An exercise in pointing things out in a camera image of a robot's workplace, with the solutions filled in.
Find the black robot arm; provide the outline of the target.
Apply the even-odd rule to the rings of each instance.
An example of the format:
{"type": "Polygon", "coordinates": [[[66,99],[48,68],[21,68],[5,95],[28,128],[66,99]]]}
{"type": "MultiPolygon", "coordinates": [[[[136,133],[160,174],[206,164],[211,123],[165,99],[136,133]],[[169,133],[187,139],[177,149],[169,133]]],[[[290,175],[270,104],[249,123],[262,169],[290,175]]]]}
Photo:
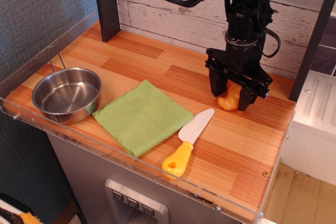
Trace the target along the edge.
{"type": "Polygon", "coordinates": [[[205,66],[209,69],[211,91],[215,97],[223,93],[232,98],[233,87],[241,90],[238,110],[246,111],[258,97],[269,96],[272,78],[262,69],[264,44],[272,31],[274,10],[270,0],[224,0],[228,28],[225,31],[226,49],[208,48],[205,66]]]}

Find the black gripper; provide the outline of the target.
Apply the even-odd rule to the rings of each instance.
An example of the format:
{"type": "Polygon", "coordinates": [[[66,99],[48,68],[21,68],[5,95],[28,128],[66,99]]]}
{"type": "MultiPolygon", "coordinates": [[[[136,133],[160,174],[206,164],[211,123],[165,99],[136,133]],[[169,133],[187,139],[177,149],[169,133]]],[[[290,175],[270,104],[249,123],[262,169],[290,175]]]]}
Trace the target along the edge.
{"type": "Polygon", "coordinates": [[[242,41],[235,44],[228,42],[225,50],[208,48],[205,67],[209,69],[209,81],[214,97],[227,90],[230,80],[242,87],[238,104],[239,111],[246,111],[257,97],[267,98],[270,95],[269,85],[272,78],[262,69],[260,60],[265,40],[258,39],[247,45],[242,41]]]}

